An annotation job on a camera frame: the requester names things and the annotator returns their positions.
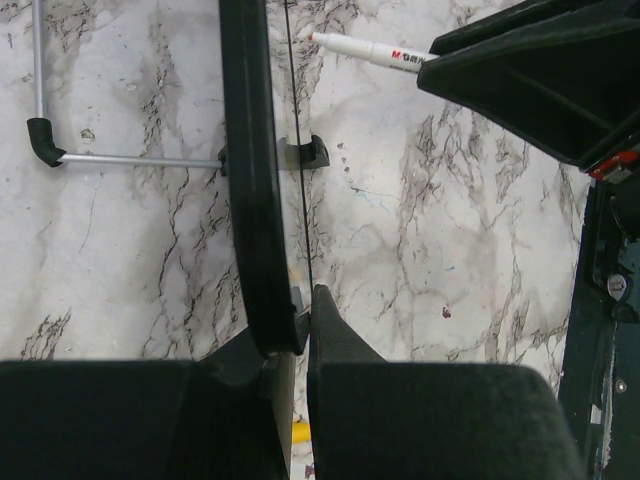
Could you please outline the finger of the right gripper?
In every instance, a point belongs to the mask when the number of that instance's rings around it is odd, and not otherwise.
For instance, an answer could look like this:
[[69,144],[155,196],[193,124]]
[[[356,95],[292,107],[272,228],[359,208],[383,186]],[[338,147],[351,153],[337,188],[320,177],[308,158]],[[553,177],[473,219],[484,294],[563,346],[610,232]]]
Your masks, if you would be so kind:
[[613,18],[618,14],[624,16],[627,11],[637,7],[638,1],[523,1],[440,35],[433,41],[430,53],[440,56],[450,54],[518,28],[557,18],[578,20],[585,14],[594,14],[597,19]]

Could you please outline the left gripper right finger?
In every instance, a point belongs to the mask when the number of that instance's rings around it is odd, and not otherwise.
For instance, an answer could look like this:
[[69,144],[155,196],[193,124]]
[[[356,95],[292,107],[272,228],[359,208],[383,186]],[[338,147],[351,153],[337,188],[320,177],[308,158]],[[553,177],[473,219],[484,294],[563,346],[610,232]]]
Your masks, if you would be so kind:
[[535,370],[391,362],[313,291],[307,403],[320,479],[582,479],[561,408]]

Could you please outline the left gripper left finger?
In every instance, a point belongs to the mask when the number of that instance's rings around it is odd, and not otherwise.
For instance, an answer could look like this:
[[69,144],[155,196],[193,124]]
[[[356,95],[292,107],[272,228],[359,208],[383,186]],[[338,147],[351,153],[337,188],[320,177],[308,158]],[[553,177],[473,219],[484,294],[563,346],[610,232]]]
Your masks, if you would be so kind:
[[285,479],[293,358],[248,331],[199,360],[5,361],[5,479]]

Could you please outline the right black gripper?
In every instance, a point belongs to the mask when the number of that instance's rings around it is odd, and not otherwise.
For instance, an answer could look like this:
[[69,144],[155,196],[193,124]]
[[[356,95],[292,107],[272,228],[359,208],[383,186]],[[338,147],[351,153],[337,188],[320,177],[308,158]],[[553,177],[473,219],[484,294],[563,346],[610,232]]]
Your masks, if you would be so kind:
[[636,37],[471,47],[426,63],[417,84],[596,181],[639,169],[639,151],[627,150],[639,144]]

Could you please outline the yellow marker cap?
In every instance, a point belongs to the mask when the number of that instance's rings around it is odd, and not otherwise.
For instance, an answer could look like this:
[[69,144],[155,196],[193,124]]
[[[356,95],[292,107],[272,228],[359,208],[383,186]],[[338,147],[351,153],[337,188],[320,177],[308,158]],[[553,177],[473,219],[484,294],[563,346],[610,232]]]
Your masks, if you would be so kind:
[[311,441],[311,426],[308,422],[294,421],[292,424],[292,443],[301,444]]

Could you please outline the white marker pen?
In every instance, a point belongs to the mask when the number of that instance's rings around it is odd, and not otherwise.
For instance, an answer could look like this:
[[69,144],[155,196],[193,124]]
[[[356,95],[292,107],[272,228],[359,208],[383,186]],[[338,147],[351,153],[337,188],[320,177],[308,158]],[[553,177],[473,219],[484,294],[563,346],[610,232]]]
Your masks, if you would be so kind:
[[308,40],[339,55],[368,62],[389,69],[418,73],[421,66],[437,58],[405,47],[390,46],[340,34],[314,32]]

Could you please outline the black framed whiteboard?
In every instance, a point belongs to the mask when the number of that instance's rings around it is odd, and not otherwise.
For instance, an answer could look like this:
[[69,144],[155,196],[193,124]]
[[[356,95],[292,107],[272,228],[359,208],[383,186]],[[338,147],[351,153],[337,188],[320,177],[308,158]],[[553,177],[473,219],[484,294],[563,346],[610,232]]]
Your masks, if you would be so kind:
[[264,2],[219,4],[227,121],[223,161],[75,154],[57,147],[46,116],[43,4],[34,1],[31,6],[35,115],[27,130],[35,156],[51,168],[87,163],[227,173],[234,249],[254,342],[265,357],[302,354],[309,326],[290,292]]

